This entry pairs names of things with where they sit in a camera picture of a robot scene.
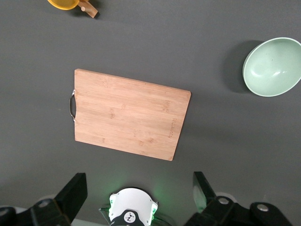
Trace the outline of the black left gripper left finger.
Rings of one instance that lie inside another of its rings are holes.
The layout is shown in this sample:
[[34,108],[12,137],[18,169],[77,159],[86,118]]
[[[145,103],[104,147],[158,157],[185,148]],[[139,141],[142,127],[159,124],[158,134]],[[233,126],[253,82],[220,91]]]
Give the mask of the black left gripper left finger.
[[40,200],[23,212],[0,207],[0,226],[71,226],[86,198],[86,173],[77,173],[54,198]]

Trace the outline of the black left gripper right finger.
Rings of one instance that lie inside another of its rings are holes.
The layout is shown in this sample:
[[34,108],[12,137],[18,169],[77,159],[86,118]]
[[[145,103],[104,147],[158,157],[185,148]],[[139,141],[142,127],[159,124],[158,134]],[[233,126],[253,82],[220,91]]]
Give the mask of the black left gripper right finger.
[[244,208],[226,196],[217,196],[201,171],[193,173],[198,212],[184,226],[293,226],[274,205],[253,202]]

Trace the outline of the wooden cutting board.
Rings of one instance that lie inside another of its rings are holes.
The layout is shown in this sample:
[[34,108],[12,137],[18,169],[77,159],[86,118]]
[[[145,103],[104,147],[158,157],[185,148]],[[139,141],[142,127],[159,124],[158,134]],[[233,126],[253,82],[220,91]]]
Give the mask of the wooden cutting board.
[[171,161],[191,93],[83,69],[74,71],[78,142]]

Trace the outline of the light green bowl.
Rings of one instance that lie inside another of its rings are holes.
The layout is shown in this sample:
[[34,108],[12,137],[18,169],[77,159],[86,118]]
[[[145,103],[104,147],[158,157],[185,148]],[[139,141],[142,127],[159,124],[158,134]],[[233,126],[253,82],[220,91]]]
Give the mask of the light green bowl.
[[301,43],[287,37],[261,43],[247,55],[242,75],[247,88],[258,96],[286,93],[301,81]]

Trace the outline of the wooden peg rack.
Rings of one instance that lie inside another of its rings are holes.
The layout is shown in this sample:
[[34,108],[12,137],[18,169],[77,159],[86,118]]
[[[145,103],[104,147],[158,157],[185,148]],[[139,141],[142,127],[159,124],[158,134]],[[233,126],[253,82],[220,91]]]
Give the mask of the wooden peg rack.
[[79,0],[78,6],[82,12],[87,13],[91,18],[95,18],[98,10],[89,2],[89,0]]

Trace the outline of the yellow cup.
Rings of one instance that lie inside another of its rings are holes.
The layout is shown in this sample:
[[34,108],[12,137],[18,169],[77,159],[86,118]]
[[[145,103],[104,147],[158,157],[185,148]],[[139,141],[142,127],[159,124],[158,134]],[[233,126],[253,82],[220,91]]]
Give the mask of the yellow cup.
[[79,0],[47,0],[52,6],[60,10],[71,10],[74,9]]

